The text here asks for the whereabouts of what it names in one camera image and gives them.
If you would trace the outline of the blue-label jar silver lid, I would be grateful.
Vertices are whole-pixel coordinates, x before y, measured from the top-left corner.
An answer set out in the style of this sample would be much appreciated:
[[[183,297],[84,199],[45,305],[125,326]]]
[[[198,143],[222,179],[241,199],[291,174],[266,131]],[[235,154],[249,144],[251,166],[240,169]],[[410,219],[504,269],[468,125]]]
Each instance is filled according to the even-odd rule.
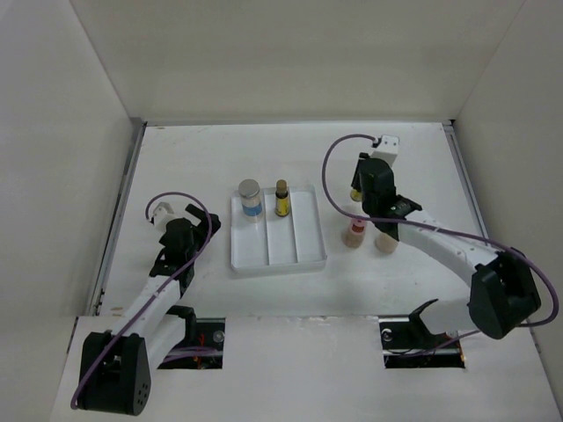
[[[263,216],[262,193],[259,183],[251,178],[238,185],[238,196],[246,220],[258,223]]]

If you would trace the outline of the brown bottle yellow label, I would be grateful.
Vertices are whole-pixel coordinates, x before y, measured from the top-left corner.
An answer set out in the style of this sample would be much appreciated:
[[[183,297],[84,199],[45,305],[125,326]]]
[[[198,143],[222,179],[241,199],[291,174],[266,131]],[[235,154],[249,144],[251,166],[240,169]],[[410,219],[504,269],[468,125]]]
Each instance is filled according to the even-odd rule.
[[[275,213],[280,217],[288,216],[290,213],[289,188],[284,179],[279,179],[275,187]]]

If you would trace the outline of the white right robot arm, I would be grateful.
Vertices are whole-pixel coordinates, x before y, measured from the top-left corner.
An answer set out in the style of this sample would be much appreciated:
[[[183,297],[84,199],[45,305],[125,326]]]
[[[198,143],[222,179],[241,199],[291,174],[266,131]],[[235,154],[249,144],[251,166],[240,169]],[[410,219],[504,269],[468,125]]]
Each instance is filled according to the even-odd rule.
[[[381,233],[424,252],[469,288],[465,299],[430,300],[421,307],[421,317],[407,328],[415,346],[429,347],[440,332],[450,330],[477,330],[501,339],[539,310],[530,267],[515,250],[449,234],[421,205],[397,193],[394,173],[383,159],[360,154],[352,186]]]

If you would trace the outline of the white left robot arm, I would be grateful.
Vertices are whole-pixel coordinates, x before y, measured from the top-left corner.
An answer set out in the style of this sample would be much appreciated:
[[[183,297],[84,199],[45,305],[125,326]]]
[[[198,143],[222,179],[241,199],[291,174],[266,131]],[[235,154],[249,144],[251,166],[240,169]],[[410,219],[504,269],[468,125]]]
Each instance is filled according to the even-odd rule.
[[[221,228],[203,205],[186,207],[187,217],[159,218],[162,246],[142,292],[125,314],[84,340],[74,410],[137,416],[148,403],[152,376],[173,347],[185,351],[197,340],[194,310],[179,305],[194,278],[194,263]]]

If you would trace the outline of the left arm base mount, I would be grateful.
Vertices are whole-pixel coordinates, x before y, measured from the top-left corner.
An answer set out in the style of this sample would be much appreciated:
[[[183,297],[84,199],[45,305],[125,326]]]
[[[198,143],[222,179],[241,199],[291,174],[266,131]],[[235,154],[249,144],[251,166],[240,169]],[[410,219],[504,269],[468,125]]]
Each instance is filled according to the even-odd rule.
[[[173,306],[170,316],[180,317],[186,326],[184,338],[166,355],[159,369],[207,370],[223,368],[226,321],[199,318],[193,308]]]

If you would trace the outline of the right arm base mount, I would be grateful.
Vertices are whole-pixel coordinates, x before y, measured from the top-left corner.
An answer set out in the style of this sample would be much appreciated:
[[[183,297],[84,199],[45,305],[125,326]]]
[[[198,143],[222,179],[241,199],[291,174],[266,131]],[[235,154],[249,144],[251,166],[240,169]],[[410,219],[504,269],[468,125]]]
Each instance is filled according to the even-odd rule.
[[[386,369],[465,368],[460,342],[437,349],[452,337],[447,333],[432,334],[420,318],[434,302],[436,299],[427,301],[408,315],[378,319]]]

